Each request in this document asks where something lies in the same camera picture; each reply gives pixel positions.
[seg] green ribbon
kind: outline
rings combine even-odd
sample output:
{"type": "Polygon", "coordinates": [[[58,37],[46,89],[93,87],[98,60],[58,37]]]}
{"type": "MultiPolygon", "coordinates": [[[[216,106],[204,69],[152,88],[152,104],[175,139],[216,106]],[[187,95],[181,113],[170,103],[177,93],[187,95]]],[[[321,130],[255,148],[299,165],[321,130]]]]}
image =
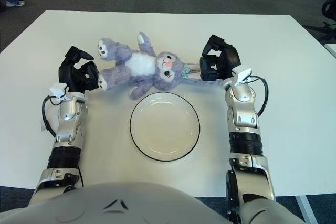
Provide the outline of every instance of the green ribbon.
{"type": "Polygon", "coordinates": [[[188,74],[190,72],[190,68],[187,67],[188,64],[183,65],[183,70],[182,70],[182,78],[188,79],[188,74]]]}

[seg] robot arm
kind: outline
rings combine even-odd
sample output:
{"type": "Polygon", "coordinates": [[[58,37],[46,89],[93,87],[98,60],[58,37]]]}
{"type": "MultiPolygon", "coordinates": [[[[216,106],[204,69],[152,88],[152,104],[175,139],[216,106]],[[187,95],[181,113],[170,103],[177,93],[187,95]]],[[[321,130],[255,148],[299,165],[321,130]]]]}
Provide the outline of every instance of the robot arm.
{"type": "MultiPolygon", "coordinates": [[[[303,223],[275,202],[258,120],[266,106],[267,97],[257,113],[254,107],[256,95],[248,85],[251,82],[251,69],[240,64],[237,50],[232,45],[215,35],[210,37],[203,50],[200,67],[203,81],[222,79],[226,91],[231,166],[226,174],[229,220],[248,224],[303,223]],[[208,55],[211,49],[222,53],[219,57],[208,55]]],[[[267,83],[262,80],[268,96],[267,83]]]]}
{"type": "Polygon", "coordinates": [[[46,127],[55,137],[55,141],[47,169],[42,172],[30,205],[73,190],[75,183],[79,180],[78,163],[88,113],[85,106],[88,98],[84,92],[98,88],[98,69],[92,60],[92,56],[72,46],[59,68],[59,83],[50,88],[54,94],[53,97],[60,104],[59,126],[57,133],[53,132],[44,117],[46,127]],[[74,64],[78,63],[81,58],[90,61],[82,65],[80,69],[76,69],[74,64]]]}

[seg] chair leg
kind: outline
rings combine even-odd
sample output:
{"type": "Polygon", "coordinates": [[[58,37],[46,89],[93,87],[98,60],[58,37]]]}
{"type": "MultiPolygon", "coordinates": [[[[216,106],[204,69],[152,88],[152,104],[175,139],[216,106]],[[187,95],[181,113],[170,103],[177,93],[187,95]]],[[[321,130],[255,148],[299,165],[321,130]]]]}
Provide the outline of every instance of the chair leg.
{"type": "Polygon", "coordinates": [[[328,34],[330,33],[331,28],[325,28],[325,27],[314,27],[314,26],[303,26],[305,29],[310,29],[314,31],[319,31],[320,33],[328,34]]]}
{"type": "Polygon", "coordinates": [[[319,42],[321,42],[323,40],[329,41],[332,38],[336,38],[336,30],[334,30],[331,33],[328,33],[327,35],[324,35],[323,37],[319,38],[318,41],[319,42]]]}

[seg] sneaker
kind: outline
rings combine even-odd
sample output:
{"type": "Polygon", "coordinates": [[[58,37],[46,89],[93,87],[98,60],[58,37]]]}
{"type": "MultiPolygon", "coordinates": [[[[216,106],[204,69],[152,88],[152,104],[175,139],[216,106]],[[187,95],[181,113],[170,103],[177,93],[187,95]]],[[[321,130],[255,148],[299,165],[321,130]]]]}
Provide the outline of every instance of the sneaker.
{"type": "Polygon", "coordinates": [[[7,7],[23,6],[23,5],[25,5],[25,2],[24,2],[24,1],[21,1],[21,0],[19,0],[19,3],[18,3],[18,4],[13,4],[13,3],[11,3],[11,2],[6,1],[6,6],[7,6],[7,7]]]}

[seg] stuffed animal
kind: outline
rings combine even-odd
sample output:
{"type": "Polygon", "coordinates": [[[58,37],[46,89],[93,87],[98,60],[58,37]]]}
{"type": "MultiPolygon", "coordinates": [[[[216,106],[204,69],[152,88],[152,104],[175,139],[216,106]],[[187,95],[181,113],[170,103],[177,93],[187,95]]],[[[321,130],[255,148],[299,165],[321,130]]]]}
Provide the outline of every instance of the stuffed animal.
{"type": "Polygon", "coordinates": [[[161,52],[156,56],[150,40],[144,33],[139,33],[140,51],[132,50],[127,45],[102,38],[98,44],[98,53],[103,60],[115,60],[115,67],[99,73],[98,85],[102,90],[111,90],[117,85],[134,83],[131,98],[138,99],[154,85],[162,91],[178,85],[182,77],[184,64],[176,54],[161,52]]]}

